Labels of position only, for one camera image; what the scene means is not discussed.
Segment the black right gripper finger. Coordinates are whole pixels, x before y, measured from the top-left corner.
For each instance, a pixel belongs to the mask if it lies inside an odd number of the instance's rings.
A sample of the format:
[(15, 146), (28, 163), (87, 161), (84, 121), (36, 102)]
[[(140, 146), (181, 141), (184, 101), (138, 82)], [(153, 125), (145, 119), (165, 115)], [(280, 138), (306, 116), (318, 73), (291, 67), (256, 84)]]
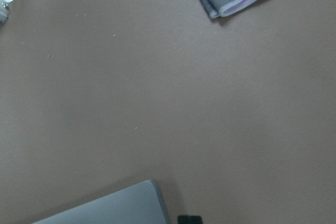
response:
[(177, 218), (178, 224), (203, 224), (201, 216), (195, 215), (179, 215)]

